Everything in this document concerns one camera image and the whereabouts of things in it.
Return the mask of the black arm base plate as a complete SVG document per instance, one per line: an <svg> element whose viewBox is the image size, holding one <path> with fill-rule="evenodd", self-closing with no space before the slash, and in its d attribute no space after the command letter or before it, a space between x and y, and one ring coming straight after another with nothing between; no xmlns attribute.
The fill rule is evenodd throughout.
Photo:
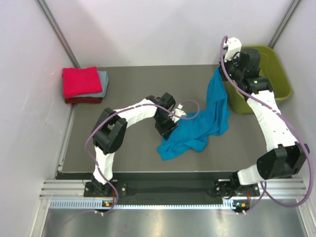
<svg viewBox="0 0 316 237"><path fill-rule="evenodd" d="M85 184L85 197L111 197L118 191L119 197L135 194L206 194L209 197L258 197L257 185L234 188L228 180L112 180L101 187L96 182Z"/></svg>

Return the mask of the turquoise t-shirt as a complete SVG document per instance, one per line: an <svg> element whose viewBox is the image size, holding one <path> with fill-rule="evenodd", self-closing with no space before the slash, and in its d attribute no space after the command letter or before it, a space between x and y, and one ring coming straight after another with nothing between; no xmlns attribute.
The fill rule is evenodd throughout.
<svg viewBox="0 0 316 237"><path fill-rule="evenodd" d="M206 92L206 109L190 120L179 120L177 128L168 140L162 139L157 151L162 160L178 157L193 149L202 152L210 135L220 136L228 128L230 111L227 108L228 96L225 91L219 68L216 68Z"/></svg>

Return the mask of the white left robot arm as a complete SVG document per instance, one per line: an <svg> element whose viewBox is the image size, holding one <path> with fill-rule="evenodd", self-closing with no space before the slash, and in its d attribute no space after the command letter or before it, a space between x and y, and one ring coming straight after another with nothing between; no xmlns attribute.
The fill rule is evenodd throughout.
<svg viewBox="0 0 316 237"><path fill-rule="evenodd" d="M106 196L112 190L114 155L123 143L126 130L144 119L154 118L156 130L167 140L177 127L176 118L169 114L175 104L174 98L165 93L162 97L148 96L124 109L106 108L102 112L92 131L97 161L92 182L96 192Z"/></svg>

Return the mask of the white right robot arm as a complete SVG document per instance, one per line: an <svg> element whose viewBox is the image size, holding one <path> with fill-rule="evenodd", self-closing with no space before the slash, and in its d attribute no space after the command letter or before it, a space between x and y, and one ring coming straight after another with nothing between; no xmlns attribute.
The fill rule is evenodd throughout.
<svg viewBox="0 0 316 237"><path fill-rule="evenodd" d="M238 196L249 185L297 174L309 154L308 145L298 140L282 117L270 80L260 75L260 59L254 48L232 51L224 46L220 51L220 74L253 111L267 149L254 165L233 173L230 188Z"/></svg>

